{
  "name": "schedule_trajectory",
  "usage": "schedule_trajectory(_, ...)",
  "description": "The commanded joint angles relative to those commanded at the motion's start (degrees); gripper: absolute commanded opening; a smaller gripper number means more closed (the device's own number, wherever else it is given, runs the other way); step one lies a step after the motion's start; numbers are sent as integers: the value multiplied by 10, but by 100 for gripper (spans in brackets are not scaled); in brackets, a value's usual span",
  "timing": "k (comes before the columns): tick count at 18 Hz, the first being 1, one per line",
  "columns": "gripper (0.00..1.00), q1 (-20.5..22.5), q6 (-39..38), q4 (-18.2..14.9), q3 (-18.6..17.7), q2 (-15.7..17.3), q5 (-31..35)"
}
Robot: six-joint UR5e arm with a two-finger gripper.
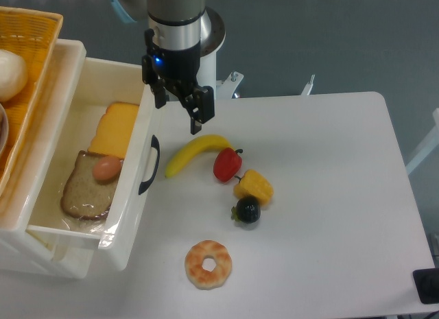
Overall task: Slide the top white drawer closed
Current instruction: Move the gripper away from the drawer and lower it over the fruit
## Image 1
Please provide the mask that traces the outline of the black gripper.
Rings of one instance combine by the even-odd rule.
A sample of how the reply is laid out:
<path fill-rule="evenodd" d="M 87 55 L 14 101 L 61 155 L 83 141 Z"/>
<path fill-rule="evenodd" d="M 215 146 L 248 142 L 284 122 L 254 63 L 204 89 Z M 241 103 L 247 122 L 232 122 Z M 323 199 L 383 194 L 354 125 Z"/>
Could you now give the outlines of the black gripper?
<path fill-rule="evenodd" d="M 214 90 L 210 86 L 198 86 L 196 77 L 201 45 L 197 43 L 183 50 L 163 49 L 154 44 L 155 35 L 152 29 L 144 33 L 143 83 L 150 86 L 156 108 L 162 108 L 168 102 L 168 92 L 175 95 L 190 116 L 191 134 L 197 134 L 202 124 L 215 116 Z"/>

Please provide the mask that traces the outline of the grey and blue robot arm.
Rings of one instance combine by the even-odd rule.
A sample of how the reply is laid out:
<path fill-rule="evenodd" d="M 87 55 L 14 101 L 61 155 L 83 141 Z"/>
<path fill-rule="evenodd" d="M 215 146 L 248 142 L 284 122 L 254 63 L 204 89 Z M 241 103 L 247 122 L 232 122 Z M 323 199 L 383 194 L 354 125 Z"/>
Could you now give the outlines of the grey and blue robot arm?
<path fill-rule="evenodd" d="M 126 21 L 147 19 L 143 83 L 151 88 L 155 107 L 173 94 L 191 119 L 191 133 L 215 115 L 214 90 L 202 86 L 197 74 L 202 54 L 205 0 L 110 0 Z"/>

